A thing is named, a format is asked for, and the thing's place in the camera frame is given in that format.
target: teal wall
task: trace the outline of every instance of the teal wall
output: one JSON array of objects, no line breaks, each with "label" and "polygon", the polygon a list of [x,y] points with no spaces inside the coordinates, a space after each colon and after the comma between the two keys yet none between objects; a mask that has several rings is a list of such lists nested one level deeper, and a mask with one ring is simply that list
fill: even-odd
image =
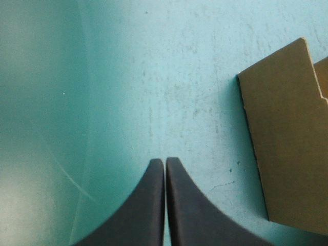
[{"label": "teal wall", "polygon": [[76,242],[115,212],[151,158],[168,156],[275,245],[323,240],[267,221],[236,74],[300,36],[315,62],[327,56],[327,1],[0,9],[1,245]]}]

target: floor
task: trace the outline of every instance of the floor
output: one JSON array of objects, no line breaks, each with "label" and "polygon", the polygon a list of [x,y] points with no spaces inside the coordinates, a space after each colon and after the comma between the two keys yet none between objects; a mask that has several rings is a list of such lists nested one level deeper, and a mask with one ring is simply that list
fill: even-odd
[{"label": "floor", "polygon": [[0,9],[1,245],[78,241],[115,212],[151,158],[168,156],[257,235],[275,245],[322,242],[267,220],[236,75],[301,36],[314,62],[328,56],[327,1]]}]

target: cardboard box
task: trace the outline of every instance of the cardboard box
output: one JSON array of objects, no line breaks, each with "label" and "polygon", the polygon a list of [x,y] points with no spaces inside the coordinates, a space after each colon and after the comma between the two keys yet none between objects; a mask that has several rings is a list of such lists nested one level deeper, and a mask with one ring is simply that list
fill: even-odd
[{"label": "cardboard box", "polygon": [[238,77],[269,220],[328,235],[328,58],[300,38]]}]

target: scratch mark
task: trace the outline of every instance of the scratch mark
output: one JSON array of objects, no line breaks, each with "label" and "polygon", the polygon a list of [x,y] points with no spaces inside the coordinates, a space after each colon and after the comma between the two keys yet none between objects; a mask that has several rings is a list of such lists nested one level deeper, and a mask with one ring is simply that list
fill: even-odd
[{"label": "scratch mark", "polygon": [[217,186],[213,186],[213,188],[211,188],[208,192],[207,192],[207,194],[209,194],[212,190],[214,190],[214,189],[216,189],[216,188],[218,188],[218,187],[220,187],[220,186],[227,186],[227,185],[232,185],[233,183],[235,183],[235,181],[231,181],[231,182],[228,182],[228,183],[222,183],[222,184],[218,184]]},{"label": "scratch mark", "polygon": [[97,203],[96,199],[94,197],[92,197],[86,190],[84,190],[78,183],[75,182],[75,180],[71,177],[71,175],[69,175],[66,170],[64,169],[64,167],[62,166],[62,164],[60,164],[60,162],[57,160],[57,158],[55,157],[54,153],[52,152],[52,150],[49,147],[49,144],[47,143],[47,141],[44,139],[42,133],[39,131],[39,129],[36,127],[35,123],[28,119],[28,121],[31,123],[31,126],[33,128],[33,130],[39,135],[40,139],[42,140],[42,142],[44,143],[44,145],[46,146],[48,152],[50,153],[50,155],[52,156],[52,158],[54,159],[55,163],[57,164],[57,166],[60,168],[60,170],[64,173],[64,175],[68,178],[69,181],[71,181],[71,183],[86,197],[88,197],[90,200],[92,200],[93,202]]}]

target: cardboard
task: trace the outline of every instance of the cardboard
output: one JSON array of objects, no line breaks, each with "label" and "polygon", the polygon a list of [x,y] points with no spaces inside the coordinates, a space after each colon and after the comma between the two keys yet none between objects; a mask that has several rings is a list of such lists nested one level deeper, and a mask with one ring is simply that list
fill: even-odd
[{"label": "cardboard", "polygon": [[300,38],[238,77],[269,220],[328,235],[328,59],[315,68]]}]

